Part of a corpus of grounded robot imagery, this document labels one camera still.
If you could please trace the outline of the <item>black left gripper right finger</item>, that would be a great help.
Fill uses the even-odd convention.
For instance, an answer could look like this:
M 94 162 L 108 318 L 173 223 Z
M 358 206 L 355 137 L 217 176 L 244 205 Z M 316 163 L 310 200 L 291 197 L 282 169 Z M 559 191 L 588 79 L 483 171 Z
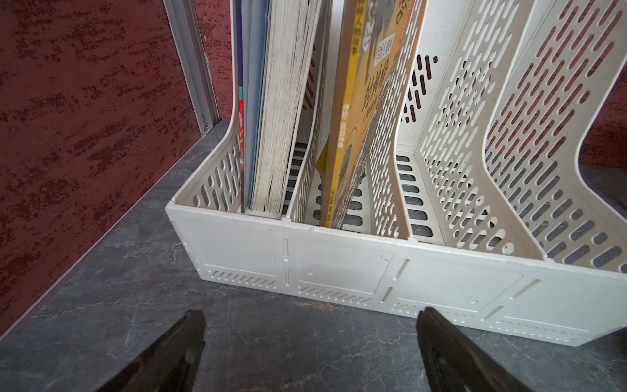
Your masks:
M 417 341 L 432 391 L 529 391 L 436 309 L 416 320 Z

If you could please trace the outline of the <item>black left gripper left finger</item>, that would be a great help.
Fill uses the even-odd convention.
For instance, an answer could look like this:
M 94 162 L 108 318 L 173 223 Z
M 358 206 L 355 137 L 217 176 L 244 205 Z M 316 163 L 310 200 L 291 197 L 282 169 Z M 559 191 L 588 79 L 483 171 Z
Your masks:
M 188 310 L 99 391 L 191 391 L 197 377 L 207 323 L 201 310 Z

